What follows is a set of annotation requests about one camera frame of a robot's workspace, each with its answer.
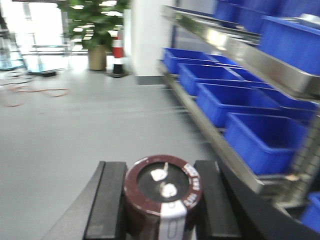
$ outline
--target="black curved surface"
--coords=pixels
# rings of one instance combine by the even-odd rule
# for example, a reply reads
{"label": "black curved surface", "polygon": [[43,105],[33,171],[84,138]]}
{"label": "black curved surface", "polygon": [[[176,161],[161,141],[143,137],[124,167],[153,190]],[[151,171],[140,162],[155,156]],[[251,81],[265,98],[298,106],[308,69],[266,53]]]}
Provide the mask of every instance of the black curved surface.
{"label": "black curved surface", "polygon": [[234,196],[266,240],[319,240],[320,234],[274,208],[247,187],[221,160],[219,166]]}

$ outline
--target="green leaves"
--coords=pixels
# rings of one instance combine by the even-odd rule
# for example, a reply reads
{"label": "green leaves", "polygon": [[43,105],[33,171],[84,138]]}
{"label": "green leaves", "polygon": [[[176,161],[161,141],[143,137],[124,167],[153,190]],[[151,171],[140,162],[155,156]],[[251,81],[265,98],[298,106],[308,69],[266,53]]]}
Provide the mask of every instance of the green leaves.
{"label": "green leaves", "polygon": [[[59,2],[57,7],[67,12],[69,21],[68,33],[71,39],[80,38],[85,49],[92,49],[96,45],[105,45],[111,49],[112,37],[108,31],[114,30],[116,25],[123,25],[123,18],[120,16],[108,16],[102,12],[123,13],[128,7],[129,0],[118,0],[115,6],[100,6],[103,0],[68,0]],[[82,9],[75,9],[74,6],[83,6]],[[82,32],[75,32],[74,28],[86,27]]]}

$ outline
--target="stainless steel shelf rack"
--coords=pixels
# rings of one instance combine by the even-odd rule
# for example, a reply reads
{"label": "stainless steel shelf rack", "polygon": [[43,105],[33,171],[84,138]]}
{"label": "stainless steel shelf rack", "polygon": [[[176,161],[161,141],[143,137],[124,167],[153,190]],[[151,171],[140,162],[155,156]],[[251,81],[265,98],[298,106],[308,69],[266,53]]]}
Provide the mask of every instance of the stainless steel shelf rack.
{"label": "stainless steel shelf rack", "polygon": [[[259,35],[243,31],[237,26],[228,28],[229,22],[202,16],[177,7],[163,6],[162,14],[174,25],[194,34],[235,61],[249,72],[264,79],[280,91],[299,99],[319,101],[320,76],[311,75],[280,61],[253,47]],[[281,207],[303,205],[320,167],[320,111],[311,124],[302,149],[293,160],[288,175],[255,175],[225,141],[218,128],[213,126],[160,61],[158,64],[166,84],[173,89],[179,101],[188,109],[194,122],[208,139],[221,159],[255,193],[272,197]]]}
{"label": "stainless steel shelf rack", "polygon": [[177,7],[163,6],[162,14],[174,25],[196,35],[281,91],[297,98],[319,98],[320,76],[301,71],[251,46],[259,42],[257,34],[223,27],[220,24],[224,21],[212,20]]}

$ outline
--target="potted plant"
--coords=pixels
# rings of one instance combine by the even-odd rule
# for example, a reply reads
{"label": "potted plant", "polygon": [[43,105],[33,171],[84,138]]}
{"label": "potted plant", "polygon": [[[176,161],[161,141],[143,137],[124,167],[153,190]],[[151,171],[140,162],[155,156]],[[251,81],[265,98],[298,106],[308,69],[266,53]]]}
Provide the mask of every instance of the potted plant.
{"label": "potted plant", "polygon": [[123,25],[122,14],[129,0],[66,0],[57,7],[68,15],[68,33],[76,44],[88,49],[89,68],[106,69],[106,52],[111,51],[109,31]]}

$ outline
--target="metal shelf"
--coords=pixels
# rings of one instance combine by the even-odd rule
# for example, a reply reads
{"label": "metal shelf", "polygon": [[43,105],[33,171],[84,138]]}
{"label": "metal shelf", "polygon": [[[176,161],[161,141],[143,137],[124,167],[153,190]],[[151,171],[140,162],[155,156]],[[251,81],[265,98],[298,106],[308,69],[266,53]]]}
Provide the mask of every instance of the metal shelf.
{"label": "metal shelf", "polygon": [[225,141],[219,129],[212,125],[212,123],[199,109],[198,105],[195,103],[194,97],[186,93],[186,91],[176,81],[175,76],[168,73],[167,68],[161,61],[159,61],[158,69],[163,74],[166,84],[173,89],[178,100],[188,109],[193,121],[197,124],[203,135],[205,135],[212,147],[216,150],[219,157],[239,177],[239,179],[241,179],[257,194],[266,197],[277,195],[281,190],[285,176],[255,175]]}
{"label": "metal shelf", "polygon": [[220,26],[214,18],[192,14],[181,8],[163,6],[162,13],[176,26],[196,35],[279,90],[297,98],[319,99],[320,76],[301,71],[250,46],[257,42],[257,35]]}

